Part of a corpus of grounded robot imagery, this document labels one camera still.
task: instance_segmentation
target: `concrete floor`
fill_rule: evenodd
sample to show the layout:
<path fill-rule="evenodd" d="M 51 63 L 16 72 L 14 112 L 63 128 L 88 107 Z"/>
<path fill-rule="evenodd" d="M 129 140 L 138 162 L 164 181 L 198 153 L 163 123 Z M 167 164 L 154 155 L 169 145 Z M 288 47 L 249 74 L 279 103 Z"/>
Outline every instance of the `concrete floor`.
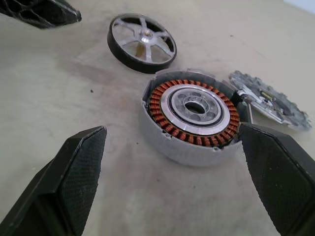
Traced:
<path fill-rule="evenodd" d="M 83 21 L 39 30 L 0 15 L 0 220 L 65 139 L 106 125 L 99 187 L 84 235 L 277 236 L 242 153 L 212 168 L 177 165 L 139 133 L 151 75 L 123 66 L 106 35 L 119 13 L 151 16 L 173 34 L 173 67 L 218 79 L 240 70 L 282 91 L 314 121 L 315 16 L 281 0 L 70 0 Z M 315 129 L 288 133 L 315 157 Z"/>

